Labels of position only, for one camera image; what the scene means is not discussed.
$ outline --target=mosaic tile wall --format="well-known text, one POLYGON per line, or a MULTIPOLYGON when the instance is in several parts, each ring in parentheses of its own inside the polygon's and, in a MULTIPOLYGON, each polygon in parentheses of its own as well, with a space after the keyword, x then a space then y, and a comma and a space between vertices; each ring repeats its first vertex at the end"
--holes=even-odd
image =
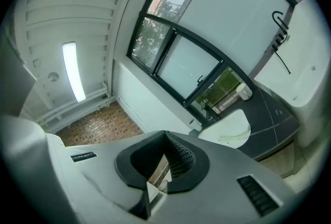
POLYGON ((117 102, 91 113, 56 133, 65 146, 107 143, 142 134, 117 102))

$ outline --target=ceiling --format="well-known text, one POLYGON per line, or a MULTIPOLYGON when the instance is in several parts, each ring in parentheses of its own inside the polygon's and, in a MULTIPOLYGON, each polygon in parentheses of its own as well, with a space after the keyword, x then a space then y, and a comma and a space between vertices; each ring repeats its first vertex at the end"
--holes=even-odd
POLYGON ((59 129, 76 106, 109 102, 107 63, 112 23, 121 0, 17 0, 14 31, 17 49, 37 78, 22 115, 59 129), (65 71, 62 44, 76 42, 87 100, 78 104, 65 71))

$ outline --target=toilet paper roll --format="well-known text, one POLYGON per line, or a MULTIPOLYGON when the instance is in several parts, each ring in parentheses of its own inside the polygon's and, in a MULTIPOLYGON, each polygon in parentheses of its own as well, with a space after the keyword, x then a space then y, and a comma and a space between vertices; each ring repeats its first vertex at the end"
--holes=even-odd
POLYGON ((201 124, 197 120, 195 120, 195 119, 192 119, 190 121, 189 126, 190 126, 191 129, 195 129, 195 130, 197 130, 199 132, 202 130, 201 124))
POLYGON ((244 101, 247 101, 253 94, 252 90, 247 86, 246 83, 240 84, 237 87, 236 92, 244 101))

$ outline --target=black fisheye border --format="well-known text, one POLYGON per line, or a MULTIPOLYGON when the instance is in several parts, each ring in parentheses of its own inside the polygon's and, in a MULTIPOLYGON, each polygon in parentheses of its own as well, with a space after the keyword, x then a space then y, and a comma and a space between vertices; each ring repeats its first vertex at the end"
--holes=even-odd
MULTIPOLYGON (((14 0, 1 0, 0 8, 0 20, 6 14, 7 9, 14 0)), ((331 0, 317 0, 320 4, 326 19, 328 20, 330 26, 330 2, 331 0)), ((2 89, 4 83, 0 80, 0 90, 2 89)), ((330 192, 330 176, 328 172, 331 171, 331 156, 328 154, 328 158, 323 167, 323 170, 315 185, 311 187, 311 190, 304 195, 302 203, 295 208, 293 213, 284 220, 283 223, 295 223, 295 221, 307 220, 312 221, 322 221, 323 219, 329 218, 329 203, 328 195, 330 192)), ((47 223, 26 201, 24 196, 21 194, 13 180, 11 179, 4 163, 1 158, 0 160, 0 176, 2 183, 2 223, 15 223, 18 221, 32 222, 33 223, 47 223)))

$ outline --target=ceiling light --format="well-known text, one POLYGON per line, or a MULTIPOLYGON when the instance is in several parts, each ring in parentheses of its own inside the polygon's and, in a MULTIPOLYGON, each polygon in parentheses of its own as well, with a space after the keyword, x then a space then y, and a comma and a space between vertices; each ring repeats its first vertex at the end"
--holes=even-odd
POLYGON ((77 102, 84 101, 86 99, 84 89, 82 86, 81 78, 78 71, 77 54, 76 54, 76 43, 66 43, 62 45, 64 65, 66 66, 66 71, 68 79, 76 97, 77 102))

